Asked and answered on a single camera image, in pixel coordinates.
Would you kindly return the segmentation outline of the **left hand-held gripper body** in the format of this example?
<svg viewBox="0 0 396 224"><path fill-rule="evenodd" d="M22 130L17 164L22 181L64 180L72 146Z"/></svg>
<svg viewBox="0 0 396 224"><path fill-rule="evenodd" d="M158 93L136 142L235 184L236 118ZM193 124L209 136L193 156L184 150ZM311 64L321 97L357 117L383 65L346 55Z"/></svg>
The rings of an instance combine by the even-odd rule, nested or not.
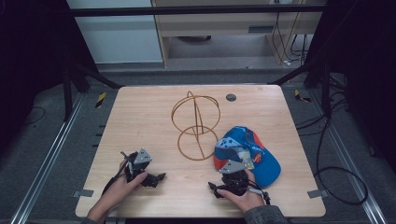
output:
<svg viewBox="0 0 396 224"><path fill-rule="evenodd" d="M130 182L135 179L139 174L143 173L152 161L151 156L144 148L139 151L126 155L123 151L121 155L125 159L125 163L121 167L121 173L126 175L127 181Z"/></svg>

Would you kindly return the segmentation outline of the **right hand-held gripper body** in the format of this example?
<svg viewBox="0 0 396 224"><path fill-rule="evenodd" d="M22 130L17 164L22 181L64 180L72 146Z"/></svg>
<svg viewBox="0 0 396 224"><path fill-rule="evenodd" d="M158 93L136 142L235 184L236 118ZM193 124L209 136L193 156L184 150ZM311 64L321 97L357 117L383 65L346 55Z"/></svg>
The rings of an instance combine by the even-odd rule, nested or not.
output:
<svg viewBox="0 0 396 224"><path fill-rule="evenodd" d="M231 193L242 196L248 189L248 175L246 166L237 161L228 160L220 169L223 184L220 189L226 189Z"/></svg>

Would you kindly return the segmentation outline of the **blue and orange cap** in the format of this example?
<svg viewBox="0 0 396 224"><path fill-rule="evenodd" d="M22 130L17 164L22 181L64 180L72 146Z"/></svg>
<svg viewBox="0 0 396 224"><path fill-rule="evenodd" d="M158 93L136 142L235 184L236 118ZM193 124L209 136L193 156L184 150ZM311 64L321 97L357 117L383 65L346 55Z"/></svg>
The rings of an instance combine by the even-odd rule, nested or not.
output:
<svg viewBox="0 0 396 224"><path fill-rule="evenodd" d="M220 170L227 161L243 163L263 189L273 184L281 173L281 166L265 148L257 134L244 126L231 128L215 144L214 166Z"/></svg>

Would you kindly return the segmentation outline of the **golden wire hat stand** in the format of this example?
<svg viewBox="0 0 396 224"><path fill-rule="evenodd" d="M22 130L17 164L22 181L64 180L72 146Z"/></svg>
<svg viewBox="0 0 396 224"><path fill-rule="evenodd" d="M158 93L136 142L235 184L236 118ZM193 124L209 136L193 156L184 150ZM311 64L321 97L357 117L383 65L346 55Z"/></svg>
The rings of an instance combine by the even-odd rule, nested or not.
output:
<svg viewBox="0 0 396 224"><path fill-rule="evenodd" d="M217 116L217 120L216 122L211 126L208 127L205 125L204 121L203 121L203 114L202 111L200 109L199 106L199 100L200 99L205 99L209 102L211 102L215 108L218 111L218 116ZM176 113L177 111L186 103L191 102L192 103L192 107L193 107L193 120L194 123L189 126L186 127L184 129L180 128L177 123L176 123ZM219 125L219 121L221 119L221 112L220 112L220 108L219 108L219 101L216 100L214 97L209 96L209 95L196 95L194 94L192 91L187 91L187 94L184 98L180 99L172 108L171 110L171 121L174 125L174 127L179 131L179 136L177 138L177 149L179 151L179 153L186 159L190 160L190 161L204 161L209 159L211 156L214 155L214 153L211 153L209 155L206 155L204 153L201 141L200 141L200 136L204 135L206 133L212 133L215 136L215 139L218 140L218 136L215 132L215 128ZM198 146L198 150L199 153L201 155L200 158L194 158L190 155L188 155L181 146L181 138L184 135L191 135L194 137L195 142Z"/></svg>

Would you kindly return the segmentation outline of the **person's right hand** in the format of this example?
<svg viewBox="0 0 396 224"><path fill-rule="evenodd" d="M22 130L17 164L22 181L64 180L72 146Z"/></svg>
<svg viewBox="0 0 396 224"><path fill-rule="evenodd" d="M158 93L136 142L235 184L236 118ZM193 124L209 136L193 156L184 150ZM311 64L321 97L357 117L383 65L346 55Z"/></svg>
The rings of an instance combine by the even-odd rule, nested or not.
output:
<svg viewBox="0 0 396 224"><path fill-rule="evenodd" d="M226 189L218 189L217 193L224 199L233 203L243 214L250 209L265 205L261 195L247 190L242 196L234 195Z"/></svg>

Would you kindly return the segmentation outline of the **person's left hand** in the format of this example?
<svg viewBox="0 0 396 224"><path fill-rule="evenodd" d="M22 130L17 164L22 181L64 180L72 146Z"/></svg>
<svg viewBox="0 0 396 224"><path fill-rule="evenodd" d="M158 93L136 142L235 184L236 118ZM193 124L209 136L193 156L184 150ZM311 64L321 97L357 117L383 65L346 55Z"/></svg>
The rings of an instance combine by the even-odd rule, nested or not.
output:
<svg viewBox="0 0 396 224"><path fill-rule="evenodd" d="M120 204L133 190L138 188L146 179L147 173L139 174L135 179L128 182L125 176L119 177L100 198L98 204L105 212Z"/></svg>

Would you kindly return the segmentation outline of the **grey tape strip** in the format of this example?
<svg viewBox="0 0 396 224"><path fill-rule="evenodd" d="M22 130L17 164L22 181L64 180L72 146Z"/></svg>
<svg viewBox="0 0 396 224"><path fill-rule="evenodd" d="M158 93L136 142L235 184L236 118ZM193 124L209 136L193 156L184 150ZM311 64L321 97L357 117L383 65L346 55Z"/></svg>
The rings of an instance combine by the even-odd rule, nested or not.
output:
<svg viewBox="0 0 396 224"><path fill-rule="evenodd" d="M79 197L91 197L94 193L94 190L91 189L80 189L80 190L75 190L72 194L73 197L79 198Z"/></svg>
<svg viewBox="0 0 396 224"><path fill-rule="evenodd" d="M310 199L314 198L324 198L329 196L329 192L326 189L315 189L315 190L310 190L307 192L308 196Z"/></svg>

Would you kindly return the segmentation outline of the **black metal stand leg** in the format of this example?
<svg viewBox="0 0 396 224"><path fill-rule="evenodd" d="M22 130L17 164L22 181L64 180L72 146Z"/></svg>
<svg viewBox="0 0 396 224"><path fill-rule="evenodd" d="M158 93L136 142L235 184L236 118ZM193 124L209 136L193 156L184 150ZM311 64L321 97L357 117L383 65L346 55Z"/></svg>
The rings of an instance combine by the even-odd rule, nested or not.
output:
<svg viewBox="0 0 396 224"><path fill-rule="evenodd" d="M311 61L294 69L285 76L268 82L268 85L283 85L287 81L307 72L304 86L308 89L314 88L319 82L321 83L321 108L327 118L332 117L330 104L330 63L326 60Z"/></svg>
<svg viewBox="0 0 396 224"><path fill-rule="evenodd" d="M107 79L106 77L103 77L98 72L95 72L86 66L78 63L67 65L63 72L64 121L67 121L71 117L73 112L71 86L74 85L77 88L78 92L87 92L91 87L85 76L92 77L95 80L107 85L109 88L121 88L120 84L117 84Z"/></svg>

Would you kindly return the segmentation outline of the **white cabinet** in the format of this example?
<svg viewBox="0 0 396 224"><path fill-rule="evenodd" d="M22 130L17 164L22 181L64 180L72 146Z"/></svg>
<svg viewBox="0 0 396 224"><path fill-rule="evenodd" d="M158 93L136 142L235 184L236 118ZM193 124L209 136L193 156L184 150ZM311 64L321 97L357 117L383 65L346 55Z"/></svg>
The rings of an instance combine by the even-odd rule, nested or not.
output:
<svg viewBox="0 0 396 224"><path fill-rule="evenodd" d="M66 0L71 9L151 7L150 0ZM96 63L161 63L153 16L78 17Z"/></svg>

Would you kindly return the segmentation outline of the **dark curtain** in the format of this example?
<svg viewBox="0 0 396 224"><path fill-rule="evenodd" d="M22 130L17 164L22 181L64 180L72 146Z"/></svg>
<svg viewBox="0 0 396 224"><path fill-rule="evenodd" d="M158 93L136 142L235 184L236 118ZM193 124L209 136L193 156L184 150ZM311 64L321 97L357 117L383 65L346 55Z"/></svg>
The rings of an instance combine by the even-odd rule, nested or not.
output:
<svg viewBox="0 0 396 224"><path fill-rule="evenodd" d="M396 0L327 0L307 60L324 55L373 147L396 173Z"/></svg>
<svg viewBox="0 0 396 224"><path fill-rule="evenodd" d="M67 60L97 69L76 20L55 12L66 0L0 0L0 158L9 152L35 97L63 82Z"/></svg>

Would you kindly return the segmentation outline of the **light wooden desk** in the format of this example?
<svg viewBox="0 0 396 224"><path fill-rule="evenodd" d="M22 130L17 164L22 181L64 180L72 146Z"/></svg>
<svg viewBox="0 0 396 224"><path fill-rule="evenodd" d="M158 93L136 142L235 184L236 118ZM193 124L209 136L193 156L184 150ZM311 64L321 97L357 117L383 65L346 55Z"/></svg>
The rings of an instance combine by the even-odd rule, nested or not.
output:
<svg viewBox="0 0 396 224"><path fill-rule="evenodd" d="M154 7L313 5L327 0L150 0ZM292 39L312 35L321 18L319 12L250 14L157 15L157 33L163 62L169 63L173 37L207 35L264 35L277 63L290 58Z"/></svg>

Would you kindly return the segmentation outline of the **aluminium floor rail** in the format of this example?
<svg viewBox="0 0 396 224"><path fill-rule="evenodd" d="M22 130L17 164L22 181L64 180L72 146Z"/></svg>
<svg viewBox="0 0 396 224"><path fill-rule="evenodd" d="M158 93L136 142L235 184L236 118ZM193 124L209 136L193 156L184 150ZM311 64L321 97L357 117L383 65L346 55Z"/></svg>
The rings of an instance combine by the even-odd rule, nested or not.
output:
<svg viewBox="0 0 396 224"><path fill-rule="evenodd" d="M354 189L354 194L358 198L356 202L349 202L346 199L336 196L333 192L331 192L326 185L321 183L323 188L325 188L329 192L329 196L334 198L340 203L348 204L350 206L360 206L363 208L366 216L370 220L371 224L389 224L387 219L385 218L379 204L377 203L372 191L366 184L361 171L358 166L352 160L350 154L347 152L347 148L341 139L339 132L337 132L335 126L332 124L332 120L328 119L321 108L321 100L319 99L319 94L314 91L309 91L310 96L312 97L312 101L316 106L319 116L321 118L325 118L323 121L323 129L320 134L317 156L316 156L316 177L319 181L322 180L321 175L325 171L335 171L345 173L348 177L349 183ZM321 151L321 146L323 143L323 138L325 135L328 135L330 138L330 143L332 144L333 149L335 150L335 154L338 157L338 160L341 162L340 166L326 166L321 167L319 165L319 155Z"/></svg>
<svg viewBox="0 0 396 224"><path fill-rule="evenodd" d="M57 132L57 135L49 148L49 152L47 153L45 159L41 163L41 166L38 169L30 188L23 197L23 200L21 201L20 205L18 206L17 210L15 211L11 220L9 221L9 224L26 223L28 217L30 216L35 206L38 196L40 195L42 189L44 188L44 185L50 175L52 167L57 161L57 158L63 148L64 142L67 136L69 135L73 124L75 123L75 120L81 109L81 105L84 98L85 98L84 93L77 94L69 118L63 122L59 132Z"/></svg>

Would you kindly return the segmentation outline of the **black horizontal frame bar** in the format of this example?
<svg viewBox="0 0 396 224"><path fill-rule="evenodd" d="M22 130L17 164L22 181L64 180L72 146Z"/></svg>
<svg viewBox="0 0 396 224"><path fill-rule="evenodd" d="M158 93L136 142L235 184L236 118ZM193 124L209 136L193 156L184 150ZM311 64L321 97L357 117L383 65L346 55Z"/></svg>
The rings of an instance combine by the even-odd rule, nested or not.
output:
<svg viewBox="0 0 396 224"><path fill-rule="evenodd" d="M326 4L313 5L250 5L250 6L192 6L192 7L122 7L80 8L68 11L74 17L198 15L230 13L321 12Z"/></svg>

